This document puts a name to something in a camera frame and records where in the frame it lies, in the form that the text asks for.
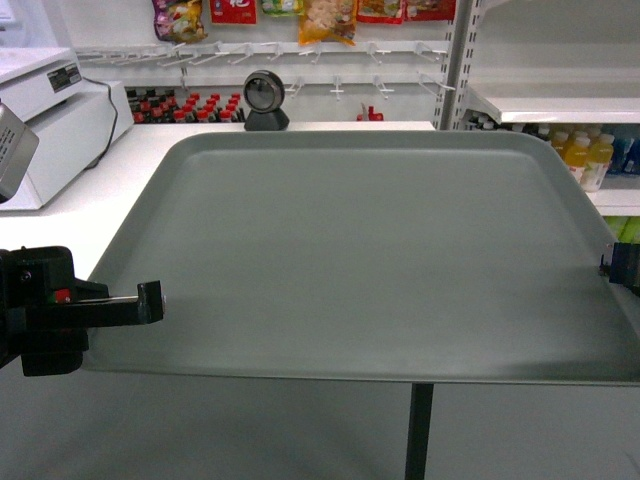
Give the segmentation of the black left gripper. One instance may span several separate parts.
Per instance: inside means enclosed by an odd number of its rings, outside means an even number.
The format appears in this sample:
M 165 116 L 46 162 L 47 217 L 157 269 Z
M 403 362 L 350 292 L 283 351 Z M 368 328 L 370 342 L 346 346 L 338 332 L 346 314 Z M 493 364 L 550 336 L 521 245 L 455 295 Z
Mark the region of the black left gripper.
M 1 251 L 1 366 L 21 360 L 26 377 L 78 370 L 89 328 L 148 325 L 164 318 L 160 281 L 135 296 L 113 297 L 106 284 L 75 276 L 62 246 Z

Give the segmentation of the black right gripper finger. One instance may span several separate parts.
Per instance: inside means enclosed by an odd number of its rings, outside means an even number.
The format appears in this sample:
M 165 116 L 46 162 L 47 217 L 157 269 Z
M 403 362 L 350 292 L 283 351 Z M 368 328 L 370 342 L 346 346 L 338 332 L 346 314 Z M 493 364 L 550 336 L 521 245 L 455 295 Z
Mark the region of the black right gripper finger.
M 615 242 L 601 256 L 599 274 L 609 282 L 639 294 L 639 245 Z

